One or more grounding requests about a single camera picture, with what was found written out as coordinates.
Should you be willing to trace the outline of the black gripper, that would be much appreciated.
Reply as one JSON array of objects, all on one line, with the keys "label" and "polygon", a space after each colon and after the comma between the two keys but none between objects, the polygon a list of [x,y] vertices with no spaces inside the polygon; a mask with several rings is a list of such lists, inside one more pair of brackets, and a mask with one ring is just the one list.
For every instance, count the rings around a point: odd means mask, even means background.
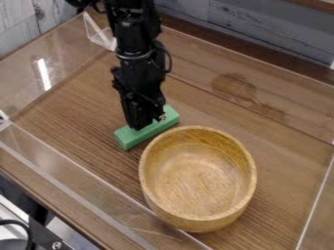
[{"label": "black gripper", "polygon": [[137,131],[165,118],[161,83],[169,73],[169,53],[164,48],[134,53],[117,49],[116,58],[120,65],[110,68],[113,88],[126,123]]}]

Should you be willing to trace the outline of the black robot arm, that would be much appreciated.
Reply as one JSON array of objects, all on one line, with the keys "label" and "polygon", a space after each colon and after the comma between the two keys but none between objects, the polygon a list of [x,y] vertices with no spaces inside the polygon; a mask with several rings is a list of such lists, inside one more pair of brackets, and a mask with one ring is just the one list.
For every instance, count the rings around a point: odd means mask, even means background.
[{"label": "black robot arm", "polygon": [[65,0],[82,9],[88,6],[104,14],[116,38],[116,58],[110,68],[112,85],[117,90],[129,127],[142,129],[164,116],[165,98],[161,83],[171,71],[171,60],[157,40],[161,21],[153,0]]}]

